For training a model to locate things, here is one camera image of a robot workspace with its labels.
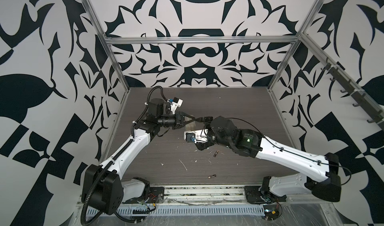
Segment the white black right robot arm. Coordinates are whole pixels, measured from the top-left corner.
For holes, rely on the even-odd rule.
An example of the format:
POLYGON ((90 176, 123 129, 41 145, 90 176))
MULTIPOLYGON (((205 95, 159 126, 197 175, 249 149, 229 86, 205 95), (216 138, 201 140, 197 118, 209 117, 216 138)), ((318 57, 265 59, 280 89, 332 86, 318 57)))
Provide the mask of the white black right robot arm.
POLYGON ((266 160, 296 171, 285 177, 265 177, 266 189, 261 194, 284 197, 290 194, 312 194, 328 202, 339 202, 342 183, 339 157, 333 153, 315 155, 281 144, 260 132, 237 128, 232 119, 217 117, 203 129, 185 132, 185 141, 202 151, 213 145, 231 149, 235 154, 266 160))

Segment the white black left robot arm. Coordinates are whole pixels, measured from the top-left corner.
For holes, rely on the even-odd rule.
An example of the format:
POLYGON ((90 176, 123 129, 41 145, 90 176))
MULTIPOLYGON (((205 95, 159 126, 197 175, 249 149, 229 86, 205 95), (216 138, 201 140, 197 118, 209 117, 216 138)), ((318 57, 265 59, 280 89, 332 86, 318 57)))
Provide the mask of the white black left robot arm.
POLYGON ((183 100, 178 98, 150 100, 144 116, 134 123, 131 136, 105 161, 87 168, 81 198, 85 209, 92 207, 111 215, 121 203, 131 199, 143 200, 148 196, 149 182, 139 178, 122 182, 122 178, 141 150, 158 136, 161 128, 175 130, 188 123, 185 120, 188 115, 178 110, 182 103, 183 100))

